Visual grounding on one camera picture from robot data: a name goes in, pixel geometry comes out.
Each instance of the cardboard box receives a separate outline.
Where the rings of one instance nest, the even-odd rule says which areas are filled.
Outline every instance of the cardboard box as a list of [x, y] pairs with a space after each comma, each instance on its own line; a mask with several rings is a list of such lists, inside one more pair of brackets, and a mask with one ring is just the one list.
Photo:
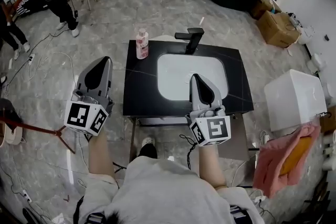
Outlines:
[[333, 132], [334, 130], [336, 130], [336, 105], [328, 108], [328, 112], [331, 113], [330, 118], [329, 115], [320, 118], [321, 133], [329, 131]]
[[256, 24], [265, 42], [270, 45], [287, 48], [300, 36], [287, 13], [273, 14], [266, 11]]
[[[274, 4], [275, 13], [280, 13], [281, 8], [277, 5], [277, 3], [272, 0]], [[273, 5], [270, 0], [257, 0], [257, 4], [250, 10], [250, 14], [252, 18], [259, 20], [262, 15], [264, 15], [265, 11], [271, 11], [273, 9]]]

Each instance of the white shoe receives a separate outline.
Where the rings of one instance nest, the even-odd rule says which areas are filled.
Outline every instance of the white shoe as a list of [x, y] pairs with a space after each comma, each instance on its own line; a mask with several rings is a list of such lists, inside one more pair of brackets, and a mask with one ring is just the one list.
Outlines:
[[23, 44], [23, 48], [25, 49], [25, 52], [29, 52], [29, 50], [30, 50], [30, 45], [29, 45], [29, 43], [28, 43], [28, 42], [24, 43], [24, 44]]
[[155, 146], [155, 139], [147, 136], [144, 140], [142, 140], [142, 147], [147, 144], [153, 144]]
[[77, 37], [79, 35], [78, 27], [76, 27], [74, 30], [71, 30], [72, 36]]
[[4, 84], [6, 80], [7, 80], [6, 76], [1, 77], [0, 78], [0, 85]]
[[59, 23], [59, 25], [56, 27], [56, 30], [61, 30], [66, 24], [67, 22]]
[[21, 51], [21, 47], [19, 47], [17, 50], [14, 50], [14, 60], [19, 58], [20, 51]]

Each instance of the power strip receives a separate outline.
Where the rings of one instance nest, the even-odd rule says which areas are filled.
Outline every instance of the power strip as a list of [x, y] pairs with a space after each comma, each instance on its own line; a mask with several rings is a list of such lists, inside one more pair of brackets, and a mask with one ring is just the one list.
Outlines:
[[23, 196], [27, 199], [27, 202], [32, 202], [33, 200], [30, 198], [26, 190], [23, 190]]
[[35, 54], [29, 55], [29, 63], [28, 63], [29, 65], [32, 64], [34, 58], [35, 58]]

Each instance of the white sink basin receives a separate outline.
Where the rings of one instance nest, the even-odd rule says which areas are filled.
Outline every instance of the white sink basin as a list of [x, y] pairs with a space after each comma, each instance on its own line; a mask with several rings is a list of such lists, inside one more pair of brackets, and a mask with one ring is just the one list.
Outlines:
[[172, 101], [189, 100], [190, 78], [197, 73], [205, 76], [221, 92], [228, 93], [223, 64], [213, 57], [164, 54], [157, 61], [158, 88], [160, 94]]

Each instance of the soap bottle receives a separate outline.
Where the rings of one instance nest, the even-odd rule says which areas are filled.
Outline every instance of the soap bottle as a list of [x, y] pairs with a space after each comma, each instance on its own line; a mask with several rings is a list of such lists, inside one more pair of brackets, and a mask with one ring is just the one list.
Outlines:
[[141, 28], [136, 36], [136, 43], [137, 43], [136, 56], [140, 60], [148, 56], [148, 40], [149, 36], [148, 33], [146, 32], [146, 29]]

